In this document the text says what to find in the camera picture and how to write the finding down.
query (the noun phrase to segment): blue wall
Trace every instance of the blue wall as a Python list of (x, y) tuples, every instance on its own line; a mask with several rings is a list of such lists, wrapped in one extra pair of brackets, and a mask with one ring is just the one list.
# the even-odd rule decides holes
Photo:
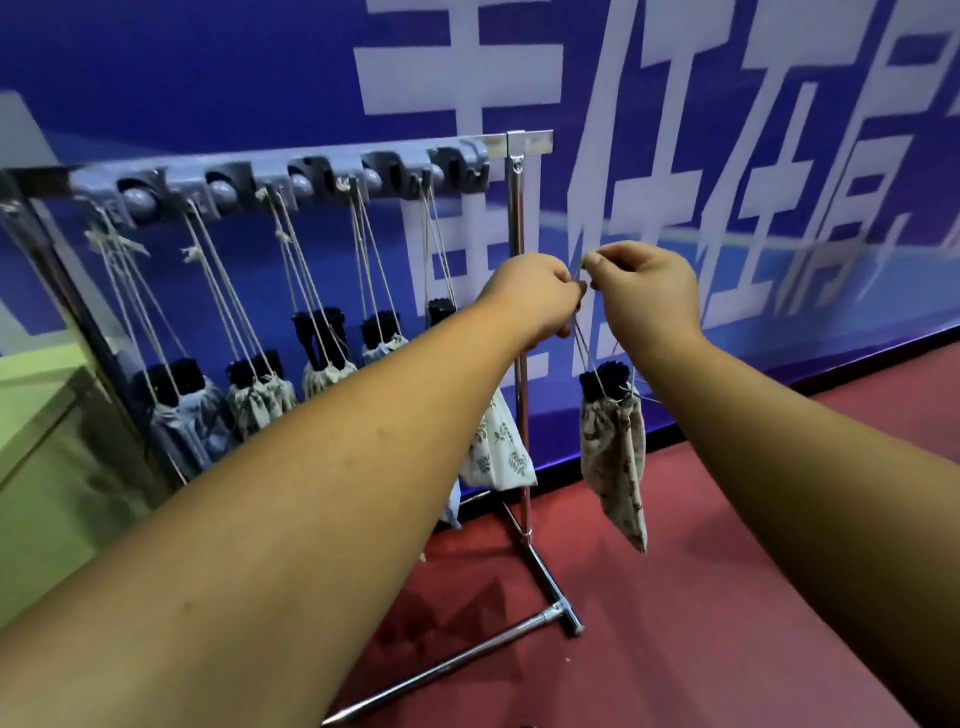
[[(708, 335), (767, 371), (789, 372), (785, 378), (960, 323), (960, 249), (951, 246), (960, 231), (955, 3), (550, 0), (471, 11), (476, 4), (451, 2), (453, 12), (379, 12), (381, 5), (441, 7), (440, 0), (294, 0), (266, 9), (214, 0), (25, 4), (0, 26), (0, 86), (23, 95), (62, 162), (478, 133), (478, 125), (485, 132), (554, 129), (555, 152), (540, 171), (540, 250), (575, 262), (602, 240), (658, 230), (661, 245), (686, 255), (700, 273), (710, 324), (719, 300), (713, 297), (737, 287), (749, 246), (762, 246), (753, 281), (773, 282), (765, 304), (709, 326)], [(530, 53), (529, 62), (516, 65), (519, 76), (497, 76), (497, 49), (493, 56), (481, 52), (492, 45)], [(378, 64), (355, 52), (422, 47), (453, 52), (428, 65), (436, 78), (420, 82), (436, 95), (409, 103), (404, 98), (416, 94), (404, 97), (398, 89), (414, 73), (412, 56), (399, 52), (384, 57), (396, 61)], [(474, 101), (445, 90), (449, 79)], [(752, 198), (752, 174), (778, 163), (805, 94), (796, 151), (784, 160), (801, 176), (774, 178)], [(675, 116), (665, 110), (670, 99), (682, 101)], [(661, 117), (674, 121), (664, 127)], [(865, 143), (872, 140), (882, 143)], [(670, 175), (686, 172), (700, 173), (688, 215), (671, 213), (656, 229), (649, 215), (636, 218), (634, 208), (660, 205), (656, 194), (670, 189)], [(644, 178), (662, 183), (634, 198), (618, 187)], [(800, 179), (794, 198), (791, 179)], [(617, 189), (633, 204), (617, 208)], [(875, 203), (850, 213), (860, 215), (854, 222), (830, 222), (847, 220), (844, 205), (856, 207), (853, 198), (871, 194)], [(661, 206), (679, 199), (664, 198)], [(502, 182), (495, 182), (488, 208), (502, 205)], [(763, 234), (763, 209), (752, 212), (757, 205), (773, 215)], [(456, 215), (456, 202), (449, 206)], [(710, 206), (731, 233), (720, 243), (708, 240)], [(84, 247), (78, 210), (68, 203), (53, 210), (108, 291), (102, 265)], [(404, 235), (398, 203), (373, 206), (372, 222), (410, 335), (422, 329), (420, 279), (408, 255), (416, 240)], [(358, 348), (348, 218), (342, 209), (311, 209), (297, 224), (324, 303), (346, 310)], [(305, 358), (289, 322), (271, 222), (242, 215), (212, 233), (264, 345), (279, 349), (288, 376), (299, 382)], [(181, 261), (184, 231), (165, 225), (132, 237), (151, 253), (143, 270), (184, 344), (222, 378), (230, 360), (226, 337), (200, 271)], [(480, 237), (447, 241), (486, 247), (479, 256), (455, 256), (454, 272), (464, 274), (468, 290), (488, 274), (477, 260), (492, 267), (505, 254), (505, 236)], [(18, 283), (12, 253), (2, 255), (4, 302), (29, 330), (55, 326), (42, 307), (27, 303), (38, 293)], [(588, 306), (585, 315), (592, 316), (584, 322), (591, 351), (609, 355), (602, 306)], [(548, 342), (543, 352), (546, 376), (531, 383), (539, 464), (579, 447), (572, 344)], [(655, 405), (647, 413), (653, 423), (664, 420)]]

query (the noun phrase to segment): red floor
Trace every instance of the red floor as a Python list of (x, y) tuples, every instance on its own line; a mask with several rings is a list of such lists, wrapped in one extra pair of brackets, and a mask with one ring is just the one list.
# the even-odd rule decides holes
[[(960, 344), (818, 398), (960, 461)], [(687, 445), (643, 478), (645, 556), (582, 484), (534, 501), (540, 554), (587, 629), (552, 625), (354, 724), (886, 726), (910, 719), (760, 550)], [(366, 696), (544, 606), (486, 517), (435, 536), (340, 701)]]

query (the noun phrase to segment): metal base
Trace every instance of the metal base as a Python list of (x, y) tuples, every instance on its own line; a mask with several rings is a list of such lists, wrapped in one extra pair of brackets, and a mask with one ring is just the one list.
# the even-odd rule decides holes
[[(527, 510), (527, 513), (529, 514), (529, 506), (527, 505), (528, 503), (529, 499), (524, 499), (521, 502), (521, 507), (526, 506), (524, 510)], [(503, 503), (503, 509), (507, 512), (507, 519), (516, 532), (516, 542), (518, 548), (520, 549), (520, 553), (524, 556), (525, 560), (530, 566), (530, 571), (537, 579), (537, 582), (540, 585), (540, 588), (543, 590), (544, 595), (548, 600), (550, 600), (550, 606), (548, 606), (542, 612), (539, 612), (522, 622), (518, 622), (512, 627), (508, 627), (498, 635), (494, 635), (488, 640), (481, 642), (470, 649), (459, 652), (432, 667), (428, 667), (423, 672), (413, 675), (402, 682), (396, 683), (390, 688), (371, 695), (370, 697), (361, 700), (358, 703), (354, 703), (353, 705), (344, 708), (342, 711), (334, 713), (332, 716), (329, 716), (322, 723), (322, 725), (343, 723), (353, 717), (359, 716), (361, 713), (373, 710), (374, 708), (379, 708), (385, 703), (395, 700), (401, 695), (404, 695), (415, 688), (419, 688), (422, 685), (433, 682), (443, 675), (453, 672), (456, 669), (460, 669), (464, 665), (467, 665), (468, 663), (471, 663), (474, 660), (483, 657), (484, 655), (490, 654), (499, 647), (515, 642), (524, 635), (530, 634), (531, 632), (538, 630), (541, 627), (545, 627), (547, 624), (552, 622), (559, 620), (561, 625), (564, 627), (564, 631), (569, 637), (579, 637), (583, 633), (583, 623), (577, 618), (577, 615), (573, 611), (573, 607), (570, 606), (570, 602), (567, 601), (564, 593), (560, 591), (560, 587), (557, 585), (557, 582), (554, 580), (553, 576), (550, 574), (550, 571), (543, 563), (540, 555), (537, 554), (537, 551), (534, 549), (529, 530), (524, 532), (524, 529), (520, 526), (520, 523), (514, 516), (513, 511), (510, 510), (510, 506), (508, 506), (506, 503)]]

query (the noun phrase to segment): forearm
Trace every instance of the forearm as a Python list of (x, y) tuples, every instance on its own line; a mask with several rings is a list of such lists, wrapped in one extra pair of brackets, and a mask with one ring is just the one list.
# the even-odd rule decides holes
[(811, 606), (916, 718), (960, 715), (960, 468), (706, 342), (635, 360)]
[(0, 637), (0, 722), (317, 724), (528, 335), (477, 304), (191, 483)]

